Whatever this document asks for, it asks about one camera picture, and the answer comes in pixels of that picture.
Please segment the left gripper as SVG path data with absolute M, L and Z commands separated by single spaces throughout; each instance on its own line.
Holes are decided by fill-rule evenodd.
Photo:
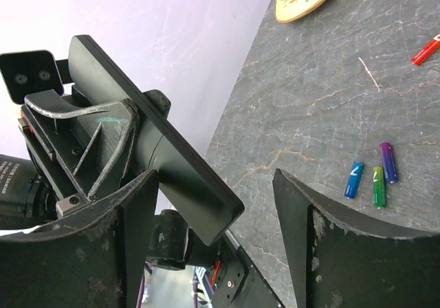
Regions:
M 21 107 L 23 134 L 54 191 L 57 215 L 71 215 L 120 187 L 139 122 L 129 98 L 89 106 L 76 87 L 30 93 Z

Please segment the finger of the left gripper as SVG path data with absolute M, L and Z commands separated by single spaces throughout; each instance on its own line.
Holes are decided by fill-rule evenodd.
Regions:
M 158 89 L 152 89 L 145 91 L 143 95 L 149 100 L 149 102 L 160 112 L 160 114 L 168 118 L 169 111 L 171 109 L 171 101 L 168 97 Z

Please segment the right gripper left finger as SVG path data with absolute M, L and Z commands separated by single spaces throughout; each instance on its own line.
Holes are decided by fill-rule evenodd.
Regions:
M 1 237 L 2 307 L 136 307 L 158 175 L 29 234 Z

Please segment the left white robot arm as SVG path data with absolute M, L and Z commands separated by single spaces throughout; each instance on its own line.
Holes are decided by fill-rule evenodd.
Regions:
M 2 208 L 1 225 L 31 228 L 1 240 L 14 271 L 85 277 L 141 275 L 163 172 L 130 176 L 139 112 L 130 98 L 88 107 L 49 90 L 31 95 L 19 124 L 30 156 L 1 164 L 1 198 L 18 188 L 34 201 Z

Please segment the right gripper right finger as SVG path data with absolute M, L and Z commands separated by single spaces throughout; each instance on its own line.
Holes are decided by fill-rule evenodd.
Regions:
M 385 222 L 277 169 L 274 200 L 299 307 L 438 307 L 439 235 Z

